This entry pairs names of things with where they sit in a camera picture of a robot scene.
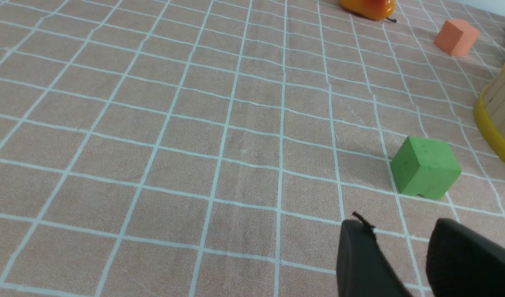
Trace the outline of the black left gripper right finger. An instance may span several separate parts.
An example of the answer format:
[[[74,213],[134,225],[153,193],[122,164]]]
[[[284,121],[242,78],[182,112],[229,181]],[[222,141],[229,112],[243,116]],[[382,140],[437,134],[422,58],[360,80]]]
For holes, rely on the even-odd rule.
[[[435,297],[505,297],[505,248],[439,218],[429,240],[426,277]]]

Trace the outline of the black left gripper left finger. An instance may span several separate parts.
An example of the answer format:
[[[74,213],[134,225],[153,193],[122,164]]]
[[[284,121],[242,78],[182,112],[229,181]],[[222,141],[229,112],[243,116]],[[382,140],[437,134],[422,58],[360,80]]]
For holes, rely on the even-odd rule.
[[[357,212],[341,224],[336,263],[340,297],[410,297],[379,248],[375,226]]]

